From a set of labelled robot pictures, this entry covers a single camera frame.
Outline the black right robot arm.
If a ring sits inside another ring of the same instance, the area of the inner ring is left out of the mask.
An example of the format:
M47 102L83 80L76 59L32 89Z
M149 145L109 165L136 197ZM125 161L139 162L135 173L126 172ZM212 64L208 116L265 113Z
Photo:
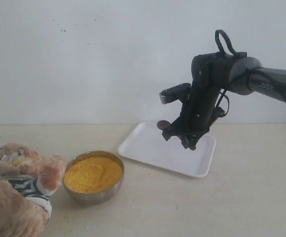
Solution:
M286 70L265 68L256 58L245 54L195 56L191 74L191 83L160 92L162 104L179 100L182 107L175 121L157 123L166 141L177 136L186 149L195 150L215 121L226 116L220 102L228 91L238 95L257 92L286 103Z

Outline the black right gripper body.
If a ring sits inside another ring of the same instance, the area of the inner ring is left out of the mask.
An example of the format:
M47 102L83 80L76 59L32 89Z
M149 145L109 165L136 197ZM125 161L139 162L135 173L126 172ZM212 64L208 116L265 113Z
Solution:
M181 135L195 132L205 135L217 119L218 109L215 103L183 103L178 118L171 125L179 130Z

